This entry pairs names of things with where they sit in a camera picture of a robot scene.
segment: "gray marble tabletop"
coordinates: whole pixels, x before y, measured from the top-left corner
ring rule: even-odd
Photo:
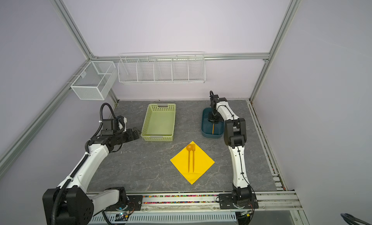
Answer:
[[[142,129],[149,103],[161,101],[120,101],[115,115],[127,118],[127,127]],[[209,101],[173,101],[176,123],[172,142],[146,142],[142,138],[123,144],[117,153],[110,153],[101,163],[88,187],[101,192],[109,187],[124,186],[127,192],[230,191],[232,189],[231,157],[223,137],[205,138],[201,134],[201,118]],[[275,191],[256,128],[247,102],[230,100],[234,113],[246,120],[247,142],[245,166],[248,180],[255,191]],[[170,162],[187,144],[194,141],[214,164],[191,185]]]

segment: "white wire basket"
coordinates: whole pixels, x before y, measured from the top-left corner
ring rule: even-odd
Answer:
[[[119,82],[188,83],[205,82],[204,54],[159,57],[124,57],[118,63]]]
[[[81,100],[105,100],[117,77],[113,61],[90,61],[71,88]]]

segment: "yellow cloth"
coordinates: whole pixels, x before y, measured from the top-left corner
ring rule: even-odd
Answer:
[[[178,169],[178,171],[186,178],[190,184],[194,184],[213,164],[214,161],[197,145],[194,141],[190,144],[195,145],[195,169],[192,172],[192,156],[193,151],[190,151],[190,172],[188,172],[189,151],[182,149],[170,161]]]

